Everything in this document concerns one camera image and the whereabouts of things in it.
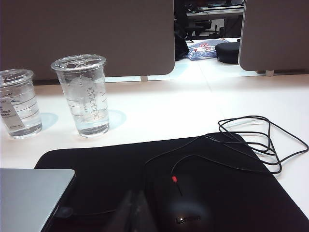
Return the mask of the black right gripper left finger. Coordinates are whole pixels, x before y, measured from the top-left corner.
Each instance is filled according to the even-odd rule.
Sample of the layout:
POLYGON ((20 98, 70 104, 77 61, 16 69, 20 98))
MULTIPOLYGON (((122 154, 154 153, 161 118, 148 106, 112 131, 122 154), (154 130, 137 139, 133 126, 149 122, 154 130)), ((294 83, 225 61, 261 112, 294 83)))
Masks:
POLYGON ((130 228, 133 192, 129 190, 121 201, 115 216, 116 232, 128 232, 130 228))

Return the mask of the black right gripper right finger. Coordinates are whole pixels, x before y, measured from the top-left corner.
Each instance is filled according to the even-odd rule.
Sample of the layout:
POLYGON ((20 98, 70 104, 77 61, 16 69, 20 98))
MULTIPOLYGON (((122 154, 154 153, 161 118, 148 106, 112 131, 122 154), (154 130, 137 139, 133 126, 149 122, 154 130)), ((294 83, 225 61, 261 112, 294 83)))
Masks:
POLYGON ((157 227, 143 191, 137 195, 132 216, 133 232, 156 232, 157 227))

